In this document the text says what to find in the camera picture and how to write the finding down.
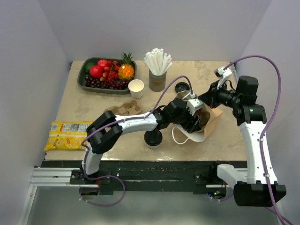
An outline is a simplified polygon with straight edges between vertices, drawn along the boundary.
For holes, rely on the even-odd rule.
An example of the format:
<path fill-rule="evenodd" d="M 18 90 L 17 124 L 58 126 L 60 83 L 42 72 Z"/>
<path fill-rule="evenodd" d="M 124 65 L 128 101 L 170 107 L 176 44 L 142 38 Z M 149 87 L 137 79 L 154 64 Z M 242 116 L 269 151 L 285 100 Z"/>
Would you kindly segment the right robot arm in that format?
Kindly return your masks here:
<path fill-rule="evenodd" d="M 286 195 L 285 185 L 278 183 L 272 169 L 266 132 L 265 109 L 256 103 L 258 80 L 241 76 L 235 90 L 227 85 L 213 82 L 199 99 L 211 109 L 224 105 L 232 108 L 237 125 L 246 146 L 247 174 L 242 174 L 233 165 L 218 164 L 209 172 L 214 184 L 226 182 L 233 189 L 238 206 L 272 207 Z"/>

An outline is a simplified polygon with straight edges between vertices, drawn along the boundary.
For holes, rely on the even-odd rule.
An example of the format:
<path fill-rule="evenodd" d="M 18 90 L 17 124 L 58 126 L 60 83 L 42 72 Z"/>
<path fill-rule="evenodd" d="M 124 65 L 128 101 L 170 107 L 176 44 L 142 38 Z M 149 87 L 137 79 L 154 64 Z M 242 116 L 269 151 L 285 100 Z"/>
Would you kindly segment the brown paper bag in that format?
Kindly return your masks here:
<path fill-rule="evenodd" d="M 191 91 L 179 92 L 177 93 L 176 97 L 182 99 L 185 103 L 187 103 L 187 101 L 190 99 L 194 99 L 194 98 L 198 99 L 197 95 L 192 94 Z M 183 133 L 187 137 L 185 141 L 178 142 L 175 139 L 174 130 L 172 130 L 172 138 L 175 141 L 175 143 L 182 145 L 185 144 L 188 140 L 191 140 L 196 143 L 203 142 L 212 133 L 223 112 L 217 108 L 211 109 L 209 108 L 208 105 L 203 103 L 203 107 L 200 110 L 198 110 L 196 113 L 202 117 L 201 130 L 193 133 L 188 133 L 182 128 L 181 125 L 175 125 L 174 128 L 177 128 L 181 133 Z"/>

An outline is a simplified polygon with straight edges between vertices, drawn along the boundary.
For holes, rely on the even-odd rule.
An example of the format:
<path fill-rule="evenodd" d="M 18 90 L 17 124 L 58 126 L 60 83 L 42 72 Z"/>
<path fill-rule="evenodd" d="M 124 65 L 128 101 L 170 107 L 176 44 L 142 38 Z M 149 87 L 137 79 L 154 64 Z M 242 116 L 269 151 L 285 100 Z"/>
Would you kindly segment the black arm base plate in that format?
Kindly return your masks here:
<path fill-rule="evenodd" d="M 111 195 L 115 191 L 225 193 L 229 185 L 217 177 L 220 161 L 112 161 L 100 162 L 95 177 L 88 180 L 80 161 L 44 161 L 42 168 L 65 169 L 67 182 L 86 191 Z"/>

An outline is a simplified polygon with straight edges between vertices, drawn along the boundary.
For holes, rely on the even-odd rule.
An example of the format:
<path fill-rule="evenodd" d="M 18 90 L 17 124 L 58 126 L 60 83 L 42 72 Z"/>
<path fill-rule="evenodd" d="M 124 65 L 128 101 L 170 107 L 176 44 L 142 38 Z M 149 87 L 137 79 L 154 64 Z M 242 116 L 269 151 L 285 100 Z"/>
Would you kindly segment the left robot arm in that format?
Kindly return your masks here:
<path fill-rule="evenodd" d="M 119 116 L 112 111 L 104 112 L 87 129 L 82 146 L 86 154 L 81 165 L 81 179 L 92 184 L 97 179 L 102 155 L 109 151 L 120 136 L 139 131 L 153 132 L 167 128 L 170 124 L 181 125 L 192 133 L 200 130 L 200 116 L 196 112 L 203 107 L 197 98 L 183 100 L 175 98 L 166 106 L 160 106 L 149 113 Z"/>

